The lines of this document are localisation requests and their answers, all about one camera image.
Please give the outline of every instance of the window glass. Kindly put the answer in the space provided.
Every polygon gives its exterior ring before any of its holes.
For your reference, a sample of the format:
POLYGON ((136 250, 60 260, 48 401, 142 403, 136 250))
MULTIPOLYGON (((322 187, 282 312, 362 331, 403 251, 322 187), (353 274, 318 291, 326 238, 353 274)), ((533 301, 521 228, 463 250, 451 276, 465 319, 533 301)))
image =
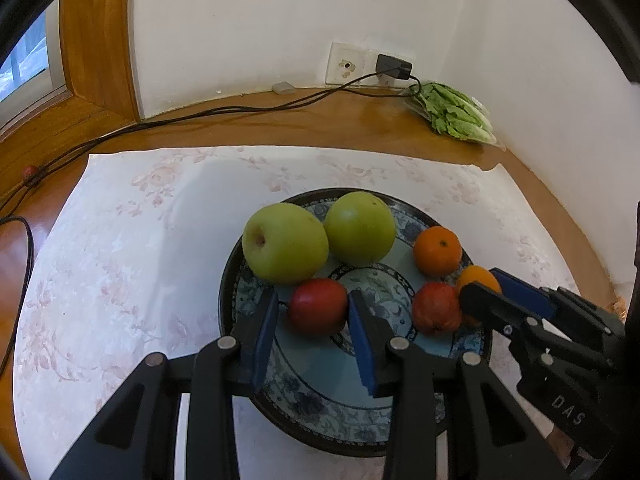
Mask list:
POLYGON ((24 33, 0 67, 0 101, 49 67, 45 13, 24 33))

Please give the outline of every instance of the white wall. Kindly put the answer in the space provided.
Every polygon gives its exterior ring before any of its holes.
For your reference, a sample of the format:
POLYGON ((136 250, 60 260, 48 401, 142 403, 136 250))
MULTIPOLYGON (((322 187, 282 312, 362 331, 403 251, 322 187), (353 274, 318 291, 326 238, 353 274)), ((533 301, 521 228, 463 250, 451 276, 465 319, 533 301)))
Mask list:
POLYGON ((274 82, 321 86, 332 41, 416 60, 478 97, 500 138, 634 278, 640 91, 566 0, 131 0, 142 115, 274 82))
POLYGON ((281 80, 322 86, 332 41, 408 56, 435 78, 463 1, 131 0, 142 115, 281 80))
POLYGON ((466 0, 440 78, 558 197, 616 284, 634 278, 640 92, 567 0, 466 0))

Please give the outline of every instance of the orange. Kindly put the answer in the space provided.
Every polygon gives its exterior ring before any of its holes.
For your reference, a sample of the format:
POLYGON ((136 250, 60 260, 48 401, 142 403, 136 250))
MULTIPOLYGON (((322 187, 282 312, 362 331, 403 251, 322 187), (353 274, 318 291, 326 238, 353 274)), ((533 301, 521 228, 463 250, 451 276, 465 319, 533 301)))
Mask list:
POLYGON ((427 276, 443 278, 458 268, 461 259, 458 237, 440 225, 425 229, 416 238, 415 265, 427 276))
POLYGON ((492 275, 484 267, 477 265, 469 265, 465 270, 460 273, 458 281, 456 282, 456 291, 460 294, 460 289, 467 283, 479 282, 485 287, 490 288, 492 291, 502 294, 502 287, 495 276, 492 275))

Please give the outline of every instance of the window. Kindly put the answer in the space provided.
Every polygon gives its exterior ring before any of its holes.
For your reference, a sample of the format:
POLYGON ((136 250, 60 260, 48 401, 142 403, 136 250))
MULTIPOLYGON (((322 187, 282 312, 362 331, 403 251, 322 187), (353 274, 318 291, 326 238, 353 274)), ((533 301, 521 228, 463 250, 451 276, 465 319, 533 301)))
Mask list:
POLYGON ((31 24, 0 66, 0 128, 64 89, 58 0, 31 24))

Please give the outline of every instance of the blue gripper pad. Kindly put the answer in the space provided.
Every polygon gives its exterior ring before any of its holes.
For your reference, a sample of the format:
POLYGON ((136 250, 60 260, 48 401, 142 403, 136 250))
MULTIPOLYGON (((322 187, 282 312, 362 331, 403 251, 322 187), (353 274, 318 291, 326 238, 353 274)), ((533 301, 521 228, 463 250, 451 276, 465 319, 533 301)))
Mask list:
POLYGON ((545 319, 552 319, 556 315, 555 306, 539 288, 511 276, 508 272, 497 267, 491 269, 490 272, 500 283, 503 296, 545 319))
POLYGON ((267 365, 269 364, 269 355, 271 354, 271 346, 276 333, 276 325, 278 323, 278 295, 273 292, 268 299, 266 311, 262 318, 262 327, 258 333, 255 343, 254 353, 254 373, 252 375, 252 387, 254 391, 258 391, 264 382, 267 373, 267 365))
POLYGON ((354 299, 353 293, 349 294, 349 317, 347 323, 349 324, 353 350, 356 353, 360 382, 369 391, 369 395, 372 396, 376 389, 374 356, 355 302, 356 299, 354 299))

